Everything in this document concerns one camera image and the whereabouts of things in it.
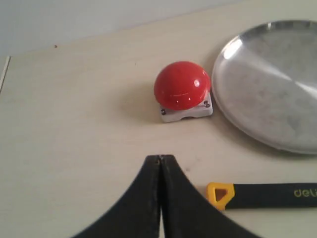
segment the tool handle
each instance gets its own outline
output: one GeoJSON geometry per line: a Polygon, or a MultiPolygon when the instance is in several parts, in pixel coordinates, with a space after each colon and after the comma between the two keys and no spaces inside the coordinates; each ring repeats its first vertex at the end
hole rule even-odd
{"type": "Polygon", "coordinates": [[[210,183],[208,200],[219,210],[317,207],[317,183],[210,183]],[[224,190],[225,195],[217,199],[217,193],[224,190]]]}

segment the red button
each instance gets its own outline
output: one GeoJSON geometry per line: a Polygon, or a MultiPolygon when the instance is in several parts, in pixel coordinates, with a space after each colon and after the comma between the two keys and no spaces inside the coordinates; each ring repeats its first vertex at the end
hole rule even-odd
{"type": "Polygon", "coordinates": [[[210,87],[210,78],[202,67],[181,61],[168,65],[159,73],[154,95],[162,107],[180,111],[201,103],[210,87]]]}

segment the metal plate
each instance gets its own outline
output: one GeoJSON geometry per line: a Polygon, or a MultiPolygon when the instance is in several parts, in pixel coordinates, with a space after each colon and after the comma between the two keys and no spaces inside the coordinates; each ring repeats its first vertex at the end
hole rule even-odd
{"type": "Polygon", "coordinates": [[[271,22],[235,37],[215,62],[212,92],[251,137],[317,154],[317,23],[271,22]]]}

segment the beige table surface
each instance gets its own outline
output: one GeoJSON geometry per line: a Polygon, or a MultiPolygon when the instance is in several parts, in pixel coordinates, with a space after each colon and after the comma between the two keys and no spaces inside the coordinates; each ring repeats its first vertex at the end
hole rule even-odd
{"type": "MultiPolygon", "coordinates": [[[[211,72],[235,34],[317,20],[316,9],[312,0],[247,0],[12,57],[0,94],[0,237],[75,235],[121,196],[148,154],[174,154],[199,190],[210,181],[317,181],[316,157],[255,142],[217,109],[164,124],[153,96],[168,63],[211,72]]],[[[263,237],[317,234],[317,209],[225,214],[263,237]]]]}

